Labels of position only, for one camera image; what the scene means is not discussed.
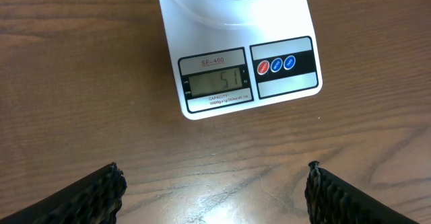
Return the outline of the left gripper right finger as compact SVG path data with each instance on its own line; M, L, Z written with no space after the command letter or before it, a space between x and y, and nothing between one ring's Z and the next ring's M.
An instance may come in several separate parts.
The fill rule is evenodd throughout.
M310 223L418 224L319 167L318 161L308 166L304 195Z

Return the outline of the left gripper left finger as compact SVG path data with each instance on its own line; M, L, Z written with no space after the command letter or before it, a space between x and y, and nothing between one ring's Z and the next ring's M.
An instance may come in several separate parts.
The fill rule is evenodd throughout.
M127 189L112 162L47 198L1 219L2 224L115 224Z

